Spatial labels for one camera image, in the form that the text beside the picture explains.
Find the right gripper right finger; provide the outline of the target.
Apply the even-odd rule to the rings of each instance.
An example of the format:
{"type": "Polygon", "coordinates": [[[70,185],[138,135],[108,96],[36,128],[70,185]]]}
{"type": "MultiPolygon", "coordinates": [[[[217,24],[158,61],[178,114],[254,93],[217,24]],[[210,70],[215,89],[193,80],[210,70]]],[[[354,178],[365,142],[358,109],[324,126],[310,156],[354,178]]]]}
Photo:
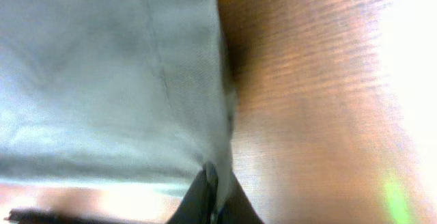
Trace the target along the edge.
{"type": "Polygon", "coordinates": [[[218,224],[264,224],[234,173],[232,180],[233,188],[218,215],[218,224]]]}

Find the khaki shorts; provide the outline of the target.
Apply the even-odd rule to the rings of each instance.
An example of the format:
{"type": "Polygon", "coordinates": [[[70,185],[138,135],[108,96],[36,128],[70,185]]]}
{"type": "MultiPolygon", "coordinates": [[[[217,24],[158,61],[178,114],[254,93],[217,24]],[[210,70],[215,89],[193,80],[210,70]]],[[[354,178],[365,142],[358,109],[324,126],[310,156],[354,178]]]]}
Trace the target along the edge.
{"type": "Polygon", "coordinates": [[[1,0],[1,181],[231,192],[217,0],[1,0]]]}

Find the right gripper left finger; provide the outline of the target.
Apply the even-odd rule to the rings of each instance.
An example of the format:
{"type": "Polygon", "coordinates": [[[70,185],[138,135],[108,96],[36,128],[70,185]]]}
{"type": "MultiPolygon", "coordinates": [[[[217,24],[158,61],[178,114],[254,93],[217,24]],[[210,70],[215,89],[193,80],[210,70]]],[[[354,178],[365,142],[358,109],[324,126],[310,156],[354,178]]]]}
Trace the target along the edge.
{"type": "Polygon", "coordinates": [[[214,209],[214,184],[208,181],[206,169],[190,185],[177,210],[167,224],[210,224],[214,209]]]}

